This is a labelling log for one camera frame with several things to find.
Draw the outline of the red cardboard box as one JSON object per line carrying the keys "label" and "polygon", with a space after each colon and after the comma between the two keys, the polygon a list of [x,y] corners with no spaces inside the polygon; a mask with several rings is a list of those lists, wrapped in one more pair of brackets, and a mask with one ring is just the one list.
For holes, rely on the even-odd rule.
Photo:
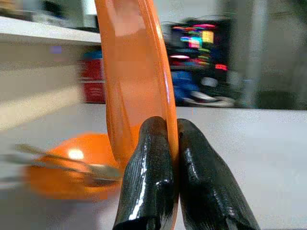
{"label": "red cardboard box", "polygon": [[105,79],[102,59],[84,59],[80,65],[82,81],[103,81]]}
{"label": "red cardboard box", "polygon": [[83,87],[84,102],[104,104],[106,102],[105,83],[102,81],[88,81],[81,83]]}

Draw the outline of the white counter top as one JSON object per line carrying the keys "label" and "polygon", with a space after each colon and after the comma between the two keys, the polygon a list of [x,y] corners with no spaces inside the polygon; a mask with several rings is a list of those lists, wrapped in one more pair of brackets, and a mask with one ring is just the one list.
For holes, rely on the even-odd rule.
{"label": "white counter top", "polygon": [[100,34],[0,16],[0,42],[97,46]]}

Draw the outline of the orange plastic bowl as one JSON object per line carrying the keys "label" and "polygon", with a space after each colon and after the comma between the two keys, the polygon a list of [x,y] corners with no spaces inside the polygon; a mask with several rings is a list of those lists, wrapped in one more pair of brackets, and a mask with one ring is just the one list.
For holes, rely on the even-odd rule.
{"label": "orange plastic bowl", "polygon": [[39,161],[55,163],[77,171],[27,166],[24,170],[24,180],[33,192],[54,199],[105,200],[120,190],[121,182],[107,182],[92,186],[88,184],[89,180],[83,174],[88,170],[85,164],[106,164],[118,167],[107,134],[84,133],[63,141],[49,152],[78,162],[45,156],[40,157]]}

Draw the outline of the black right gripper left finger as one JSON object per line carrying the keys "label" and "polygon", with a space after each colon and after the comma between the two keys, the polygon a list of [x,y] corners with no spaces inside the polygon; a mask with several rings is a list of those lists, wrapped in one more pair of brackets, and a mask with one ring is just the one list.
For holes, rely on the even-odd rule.
{"label": "black right gripper left finger", "polygon": [[166,121],[153,116],[125,168],[112,230],[171,230],[176,197]]}

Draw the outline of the black shelf with colourful items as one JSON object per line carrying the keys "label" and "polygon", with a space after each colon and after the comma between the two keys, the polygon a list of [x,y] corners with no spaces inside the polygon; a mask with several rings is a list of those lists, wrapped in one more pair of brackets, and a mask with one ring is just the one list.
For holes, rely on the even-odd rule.
{"label": "black shelf with colourful items", "polygon": [[189,19],[169,26],[166,42],[171,66],[228,71],[230,19]]}

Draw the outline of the black appliance with white dials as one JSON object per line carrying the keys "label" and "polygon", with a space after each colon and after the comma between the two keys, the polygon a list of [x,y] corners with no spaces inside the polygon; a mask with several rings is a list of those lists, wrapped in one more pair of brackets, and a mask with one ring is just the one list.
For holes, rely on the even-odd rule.
{"label": "black appliance with white dials", "polygon": [[227,82],[227,71],[214,69],[205,71],[200,81],[201,92],[211,97],[231,97],[231,87]]}

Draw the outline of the silver metal spoon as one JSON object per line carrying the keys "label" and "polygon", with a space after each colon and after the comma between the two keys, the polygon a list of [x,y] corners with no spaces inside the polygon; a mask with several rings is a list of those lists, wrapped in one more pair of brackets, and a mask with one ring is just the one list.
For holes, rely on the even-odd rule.
{"label": "silver metal spoon", "polygon": [[61,169],[61,170],[69,171],[69,172],[76,172],[76,173],[90,175],[94,178],[96,177],[96,175],[93,174],[92,172],[84,172],[81,170],[77,170],[74,168],[69,168],[69,167],[65,167],[65,166],[61,166],[61,165],[57,165],[57,164],[53,164],[49,162],[42,162],[42,161],[35,161],[32,159],[26,159],[26,158],[22,158],[22,157],[19,157],[18,155],[13,155],[13,154],[0,155],[0,161],[7,161],[10,163],[24,164],[24,165],[30,165],[30,166],[35,166],[35,167],[47,168],[47,169]]}

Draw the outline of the orange plastic plate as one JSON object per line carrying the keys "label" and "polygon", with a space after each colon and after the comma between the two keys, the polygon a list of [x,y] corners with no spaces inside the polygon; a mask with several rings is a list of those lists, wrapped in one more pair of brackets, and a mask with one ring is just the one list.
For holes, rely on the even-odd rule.
{"label": "orange plastic plate", "polygon": [[166,121],[178,209],[178,131],[167,52],[153,0],[95,0],[106,79],[106,123],[113,156],[124,175],[143,122]]}

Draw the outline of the blue cardboard box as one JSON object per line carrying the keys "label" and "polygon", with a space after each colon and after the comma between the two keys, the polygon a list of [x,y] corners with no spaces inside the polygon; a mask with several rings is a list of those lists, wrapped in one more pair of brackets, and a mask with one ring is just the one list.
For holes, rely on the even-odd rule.
{"label": "blue cardboard box", "polygon": [[103,54],[101,50],[94,50],[91,52],[86,52],[83,55],[84,59],[102,59],[103,58]]}

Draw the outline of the gold metal spoon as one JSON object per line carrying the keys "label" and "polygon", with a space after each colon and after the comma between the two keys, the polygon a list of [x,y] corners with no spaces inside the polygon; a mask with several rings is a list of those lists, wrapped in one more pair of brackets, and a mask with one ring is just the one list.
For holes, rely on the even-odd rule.
{"label": "gold metal spoon", "polygon": [[91,176],[95,181],[120,181],[122,178],[120,170],[109,165],[88,164],[83,161],[75,160],[72,158],[65,158],[62,156],[52,155],[49,154],[47,151],[44,151],[34,146],[30,146],[28,144],[15,144],[14,148],[19,152],[36,154],[48,158],[53,158],[63,161],[71,161],[73,163],[80,164],[87,169],[87,172],[92,172],[93,174],[96,175],[95,178]]}

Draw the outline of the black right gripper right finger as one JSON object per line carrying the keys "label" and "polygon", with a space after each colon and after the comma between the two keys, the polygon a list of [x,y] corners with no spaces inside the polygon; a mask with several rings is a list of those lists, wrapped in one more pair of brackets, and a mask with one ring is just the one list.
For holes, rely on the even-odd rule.
{"label": "black right gripper right finger", "polygon": [[191,121],[177,121],[186,230],[260,230],[230,168]]}

